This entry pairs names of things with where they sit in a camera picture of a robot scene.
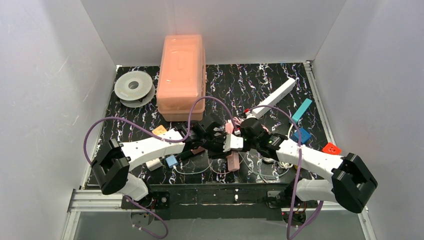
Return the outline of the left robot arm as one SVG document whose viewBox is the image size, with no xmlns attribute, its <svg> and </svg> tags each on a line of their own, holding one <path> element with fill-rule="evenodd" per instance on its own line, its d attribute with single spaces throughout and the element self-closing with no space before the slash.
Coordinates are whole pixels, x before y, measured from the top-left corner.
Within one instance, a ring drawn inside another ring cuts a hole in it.
<svg viewBox="0 0 424 240">
<path fill-rule="evenodd" d="M 189 121 L 172 127 L 165 133 L 131 142 L 110 139 L 103 156 L 90 161 L 91 169 L 103 195 L 122 194 L 135 201 L 149 193 L 149 187 L 131 171 L 148 161 L 204 148 L 225 152 L 226 133 L 222 124 L 211 117 Z"/>
</svg>

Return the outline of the blue cube socket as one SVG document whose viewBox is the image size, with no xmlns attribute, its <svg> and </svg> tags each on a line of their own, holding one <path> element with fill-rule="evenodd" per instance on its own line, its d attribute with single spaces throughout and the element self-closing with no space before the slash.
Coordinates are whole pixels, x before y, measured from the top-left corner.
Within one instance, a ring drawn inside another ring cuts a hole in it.
<svg viewBox="0 0 424 240">
<path fill-rule="evenodd" d="M 302 145 L 307 143 L 311 139 L 311 137 L 311 134 L 307 132 L 304 128 L 300 128 L 299 131 L 296 130 L 293 134 L 290 135 L 291 140 L 295 142 L 300 141 Z"/>
</svg>

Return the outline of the white power strip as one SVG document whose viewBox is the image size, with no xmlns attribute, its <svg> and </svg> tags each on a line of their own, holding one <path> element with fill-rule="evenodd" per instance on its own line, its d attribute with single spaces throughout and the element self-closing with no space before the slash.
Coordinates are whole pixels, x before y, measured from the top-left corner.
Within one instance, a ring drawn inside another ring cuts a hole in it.
<svg viewBox="0 0 424 240">
<path fill-rule="evenodd" d="M 272 92 L 267 98 L 259 103 L 260 106 L 273 106 L 275 107 L 285 96 L 287 96 L 294 88 L 296 84 L 295 79 L 289 78 L 285 83 L 278 87 Z M 247 114 L 249 117 L 260 119 L 263 117 L 271 108 L 270 107 L 258 107 L 250 110 Z"/>
</svg>

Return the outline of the pink plastic storage box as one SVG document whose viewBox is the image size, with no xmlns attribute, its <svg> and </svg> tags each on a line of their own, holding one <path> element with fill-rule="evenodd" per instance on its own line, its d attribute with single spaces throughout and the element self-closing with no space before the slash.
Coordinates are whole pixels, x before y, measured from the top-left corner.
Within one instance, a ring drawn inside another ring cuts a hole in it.
<svg viewBox="0 0 424 240">
<path fill-rule="evenodd" d="M 156 90 L 158 112 L 167 122 L 184 122 L 195 101 L 206 95 L 206 56 L 202 36 L 165 37 Z"/>
</svg>

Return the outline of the pink usb charger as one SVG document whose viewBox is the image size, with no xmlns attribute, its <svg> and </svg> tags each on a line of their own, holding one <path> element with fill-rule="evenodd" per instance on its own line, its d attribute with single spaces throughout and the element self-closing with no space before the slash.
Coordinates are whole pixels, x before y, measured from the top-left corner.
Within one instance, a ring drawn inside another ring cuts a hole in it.
<svg viewBox="0 0 424 240">
<path fill-rule="evenodd" d="M 192 150 L 191 150 L 191 152 L 192 152 L 192 154 L 193 154 L 193 155 L 200 154 L 200 153 L 202 153 L 202 152 L 204 152 L 204 151 L 205 151 L 205 149 L 204 149 L 203 147 L 198 147 L 198 148 L 196 148 L 196 149 L 192 149 Z"/>
</svg>

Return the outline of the red cube socket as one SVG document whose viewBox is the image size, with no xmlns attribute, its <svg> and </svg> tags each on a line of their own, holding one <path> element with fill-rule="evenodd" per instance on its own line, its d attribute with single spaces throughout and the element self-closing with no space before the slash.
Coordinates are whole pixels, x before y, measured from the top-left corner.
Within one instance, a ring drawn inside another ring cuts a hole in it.
<svg viewBox="0 0 424 240">
<path fill-rule="evenodd" d="M 330 154 L 330 155 L 340 155 L 342 153 L 342 150 L 337 147 L 335 144 L 328 142 L 322 149 L 323 153 Z"/>
</svg>

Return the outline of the light blue plug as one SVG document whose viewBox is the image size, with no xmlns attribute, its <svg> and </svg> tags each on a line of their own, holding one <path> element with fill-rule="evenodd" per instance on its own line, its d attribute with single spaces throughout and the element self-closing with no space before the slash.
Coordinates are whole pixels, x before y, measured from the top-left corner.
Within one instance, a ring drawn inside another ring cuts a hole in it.
<svg viewBox="0 0 424 240">
<path fill-rule="evenodd" d="M 179 164 L 175 155 L 168 156 L 165 161 L 170 169 L 174 169 Z"/>
</svg>

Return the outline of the white cube socket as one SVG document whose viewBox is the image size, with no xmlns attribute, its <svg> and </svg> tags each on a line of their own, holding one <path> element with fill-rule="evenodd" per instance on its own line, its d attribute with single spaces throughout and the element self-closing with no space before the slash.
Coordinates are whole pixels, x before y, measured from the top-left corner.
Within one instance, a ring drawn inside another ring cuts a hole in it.
<svg viewBox="0 0 424 240">
<path fill-rule="evenodd" d="M 146 165 L 146 167 L 149 171 L 157 170 L 157 169 L 159 169 L 163 166 L 163 164 L 162 164 L 162 162 L 159 158 L 147 161 L 145 163 L 145 165 Z"/>
</svg>

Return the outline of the teal power strip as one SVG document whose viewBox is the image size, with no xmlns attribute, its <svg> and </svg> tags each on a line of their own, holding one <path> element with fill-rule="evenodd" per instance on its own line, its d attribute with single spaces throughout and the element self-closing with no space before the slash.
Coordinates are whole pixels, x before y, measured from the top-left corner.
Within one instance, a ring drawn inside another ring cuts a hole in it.
<svg viewBox="0 0 424 240">
<path fill-rule="evenodd" d="M 309 106 L 312 104 L 312 100 L 307 98 L 305 99 L 302 104 L 298 107 L 296 112 L 292 115 L 292 120 L 296 124 L 304 115 L 304 113 L 308 110 Z"/>
</svg>

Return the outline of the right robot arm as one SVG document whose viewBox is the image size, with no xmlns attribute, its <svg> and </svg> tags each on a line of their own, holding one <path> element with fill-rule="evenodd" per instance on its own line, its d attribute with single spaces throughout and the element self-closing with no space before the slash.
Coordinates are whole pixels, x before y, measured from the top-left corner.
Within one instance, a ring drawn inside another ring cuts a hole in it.
<svg viewBox="0 0 424 240">
<path fill-rule="evenodd" d="M 328 154 L 315 150 L 279 133 L 268 133 L 252 117 L 240 125 L 245 150 L 255 149 L 261 156 L 289 163 L 317 174 L 319 179 L 301 179 L 293 185 L 295 197 L 303 202 L 338 203 L 359 214 L 378 187 L 378 182 L 361 157 Z"/>
</svg>

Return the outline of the tan cube socket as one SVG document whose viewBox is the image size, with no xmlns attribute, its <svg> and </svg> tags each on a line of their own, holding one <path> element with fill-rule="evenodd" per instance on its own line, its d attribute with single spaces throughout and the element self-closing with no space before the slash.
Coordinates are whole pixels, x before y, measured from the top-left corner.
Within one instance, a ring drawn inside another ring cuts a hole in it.
<svg viewBox="0 0 424 240">
<path fill-rule="evenodd" d="M 151 131 L 154 135 L 159 136 L 168 132 L 168 130 L 163 126 L 159 125 Z"/>
</svg>

